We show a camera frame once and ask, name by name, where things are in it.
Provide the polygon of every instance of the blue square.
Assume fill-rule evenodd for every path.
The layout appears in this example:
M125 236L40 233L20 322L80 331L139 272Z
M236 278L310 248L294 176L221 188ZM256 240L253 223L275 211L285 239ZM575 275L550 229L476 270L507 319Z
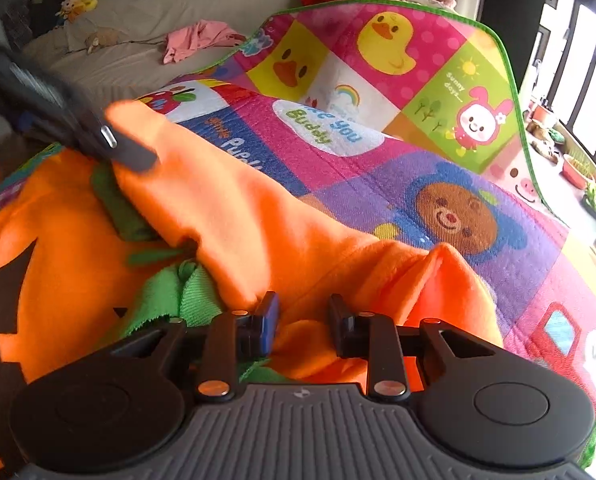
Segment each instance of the blue square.
M231 108L180 123L214 146L273 178L293 196L309 193L306 186Z

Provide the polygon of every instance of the cartoon bunny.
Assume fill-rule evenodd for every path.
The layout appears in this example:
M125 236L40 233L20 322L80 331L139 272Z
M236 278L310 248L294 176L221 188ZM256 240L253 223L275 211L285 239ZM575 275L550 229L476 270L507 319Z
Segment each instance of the cartoon bunny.
M507 121L507 115L514 109L514 102L505 99L497 108L489 104L489 93L483 86L472 88L469 95L474 98L458 112L456 141L462 146L459 155L465 150L475 150L478 146L491 144L500 131L502 124Z

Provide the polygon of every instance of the yellow square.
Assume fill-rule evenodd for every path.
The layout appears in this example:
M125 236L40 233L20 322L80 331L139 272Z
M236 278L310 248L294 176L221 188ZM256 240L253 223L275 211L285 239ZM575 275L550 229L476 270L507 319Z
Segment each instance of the yellow square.
M329 49L299 22L293 22L275 49L247 72L264 95L299 101L325 61Z

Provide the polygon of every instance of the pink clothing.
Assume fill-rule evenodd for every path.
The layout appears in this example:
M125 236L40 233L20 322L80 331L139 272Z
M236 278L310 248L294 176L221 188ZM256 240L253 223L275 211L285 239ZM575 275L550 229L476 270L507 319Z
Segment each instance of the pink clothing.
M191 27L181 28L167 35L167 51L163 64L179 62L195 51L208 46L236 46L245 37L223 22L200 20Z

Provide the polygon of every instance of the halloween pumpkin costume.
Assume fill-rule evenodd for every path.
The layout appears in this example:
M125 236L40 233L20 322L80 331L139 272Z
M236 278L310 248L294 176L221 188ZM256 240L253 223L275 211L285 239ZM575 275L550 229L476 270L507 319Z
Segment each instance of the halloween pumpkin costume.
M338 359L331 345L326 305L334 292L355 311L409 325L439 317L501 344L485 288L451 246L427 252L348 228L140 102L115 104L107 114L159 159L145 174L115 166L120 189L168 246L197 242L196 259L226 308L252 308L267 290L278 293L269 366L281 375L364 382L366 363ZM92 351L118 325L114 308L130 307L147 278L169 263L127 266L129 255L165 244L118 236L92 192L93 168L63 150L0 211L0 274L9 272L0 313L12 313L11 325L0 326L0 361L19 367L27 382ZM7 403L0 395L4 431ZM2 435L0 456L13 444ZM3 462L10 472L20 465Z

